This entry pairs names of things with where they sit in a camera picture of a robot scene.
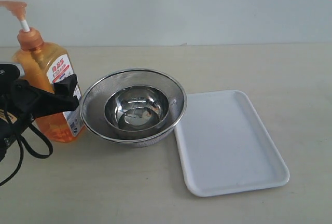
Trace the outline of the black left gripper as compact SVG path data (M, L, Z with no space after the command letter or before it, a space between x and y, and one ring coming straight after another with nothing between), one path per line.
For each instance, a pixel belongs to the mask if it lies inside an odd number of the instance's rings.
M11 63L1 64L1 159L14 141L20 142L32 156L42 159L21 136L30 128L39 137L43 135L32 127L37 117L45 117L74 111L79 100L74 96L77 86L77 75L72 74L53 84L54 93L50 93L30 85L22 78L16 79L15 68Z

